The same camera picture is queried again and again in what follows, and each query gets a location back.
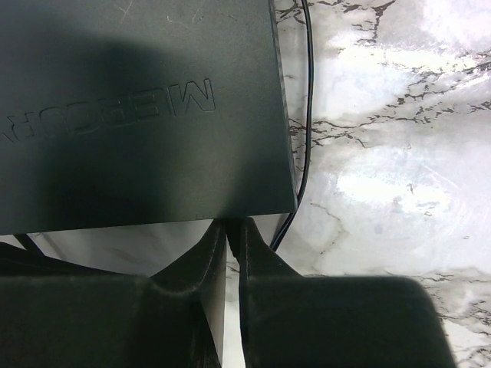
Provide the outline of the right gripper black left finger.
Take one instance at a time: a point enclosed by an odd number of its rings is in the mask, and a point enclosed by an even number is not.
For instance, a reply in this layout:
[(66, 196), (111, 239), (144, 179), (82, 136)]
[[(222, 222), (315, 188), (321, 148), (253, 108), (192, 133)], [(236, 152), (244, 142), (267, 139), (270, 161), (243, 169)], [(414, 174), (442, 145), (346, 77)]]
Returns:
[(3, 367), (219, 367), (226, 231), (152, 277), (1, 246)]

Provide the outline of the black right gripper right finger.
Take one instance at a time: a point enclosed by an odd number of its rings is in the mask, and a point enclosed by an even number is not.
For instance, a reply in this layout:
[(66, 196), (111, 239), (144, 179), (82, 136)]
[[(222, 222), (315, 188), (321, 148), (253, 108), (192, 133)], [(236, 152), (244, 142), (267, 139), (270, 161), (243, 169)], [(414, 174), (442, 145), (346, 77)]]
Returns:
[(250, 218), (237, 248), (246, 366), (454, 366), (430, 295), (416, 281), (303, 276)]

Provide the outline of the black network switch box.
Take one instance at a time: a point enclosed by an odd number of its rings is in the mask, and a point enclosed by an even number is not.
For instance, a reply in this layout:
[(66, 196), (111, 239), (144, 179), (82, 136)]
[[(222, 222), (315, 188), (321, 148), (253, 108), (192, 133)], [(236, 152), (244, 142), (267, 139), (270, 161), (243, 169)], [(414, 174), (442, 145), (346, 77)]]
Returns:
[(1, 232), (298, 207), (271, 1), (3, 1)]

